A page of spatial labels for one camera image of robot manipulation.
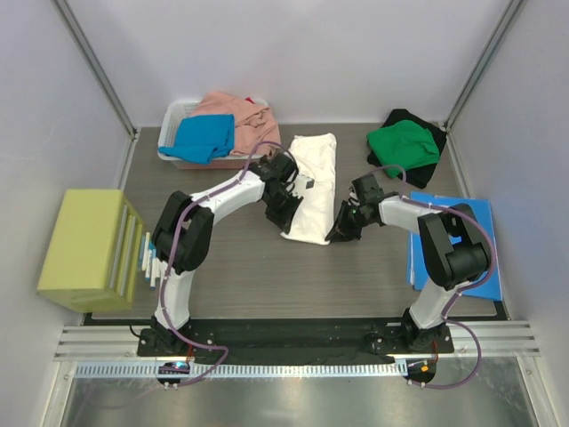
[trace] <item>blue cloth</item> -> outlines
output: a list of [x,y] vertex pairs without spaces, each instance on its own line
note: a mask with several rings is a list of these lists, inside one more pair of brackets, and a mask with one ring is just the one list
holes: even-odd
[[184,118],[173,147],[158,152],[191,163],[209,165],[212,159],[229,154],[235,144],[235,118],[232,114],[213,114]]

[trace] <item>laundry basket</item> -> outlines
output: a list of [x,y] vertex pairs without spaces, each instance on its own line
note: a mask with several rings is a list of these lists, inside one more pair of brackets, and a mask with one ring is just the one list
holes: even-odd
[[[265,100],[253,99],[253,101],[255,104],[268,106]],[[198,105],[199,101],[176,101],[170,104],[164,116],[164,122],[162,122],[158,147],[173,147],[181,121],[189,117]],[[159,152],[157,154],[162,160],[171,162],[179,169],[241,169],[247,161],[247,156],[225,156],[216,157],[209,165],[199,165],[177,157],[166,156]],[[260,157],[261,155],[254,154],[252,158]]]

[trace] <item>black mounting plate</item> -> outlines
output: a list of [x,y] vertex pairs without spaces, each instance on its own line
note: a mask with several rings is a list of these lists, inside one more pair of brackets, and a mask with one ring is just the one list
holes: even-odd
[[[392,363],[390,355],[411,353],[399,325],[387,324],[385,318],[191,319],[181,332],[196,342],[229,347],[225,363],[230,365],[370,365]],[[139,343],[137,352],[141,357],[188,352],[185,344],[177,350],[159,345],[151,329],[141,332],[142,340],[145,344]],[[436,342],[439,354],[454,352],[447,326]],[[220,356],[218,351],[195,350],[196,363],[212,364]],[[432,352],[432,346],[420,351]]]

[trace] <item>blue folder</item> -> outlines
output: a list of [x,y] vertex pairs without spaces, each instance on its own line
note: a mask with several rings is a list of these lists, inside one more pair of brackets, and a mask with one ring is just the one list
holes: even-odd
[[[474,215],[477,217],[478,223],[486,230],[495,244],[494,229],[492,222],[492,210],[488,200],[477,200],[471,198],[457,197],[438,197],[426,193],[413,192],[411,198],[424,203],[432,203],[433,205],[452,206],[459,203],[466,203],[472,207]],[[460,241],[459,238],[451,238],[453,243]],[[421,247],[421,238],[417,234],[409,233],[409,253],[407,256],[407,281],[413,285],[416,290],[421,290],[427,280],[429,274],[425,268],[423,260],[423,250]],[[500,273],[498,269],[493,276],[482,286],[466,291],[465,295],[477,296],[494,301],[501,301],[501,283]]]

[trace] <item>white wall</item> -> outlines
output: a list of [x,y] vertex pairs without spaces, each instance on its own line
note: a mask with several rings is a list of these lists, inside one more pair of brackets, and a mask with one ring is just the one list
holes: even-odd
[[527,2],[454,128],[475,195],[492,200],[508,307],[530,320],[559,409],[569,396],[567,16],[566,0]]
[[446,119],[507,0],[69,0],[131,120],[219,89],[286,123]]
[[127,136],[49,1],[0,3],[0,414],[38,425],[64,324],[36,294],[63,192],[111,187]]

